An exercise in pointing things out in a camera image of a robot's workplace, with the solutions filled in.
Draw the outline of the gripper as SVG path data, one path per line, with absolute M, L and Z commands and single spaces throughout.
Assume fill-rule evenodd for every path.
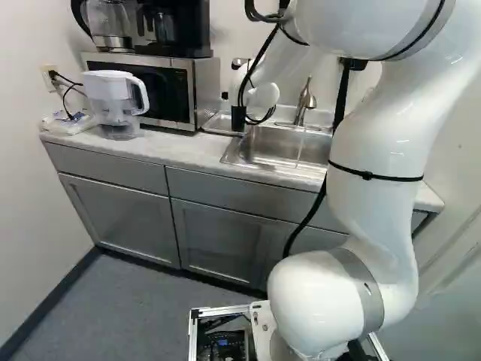
M 247 108 L 244 106 L 231 106 L 231 130 L 244 132 Z

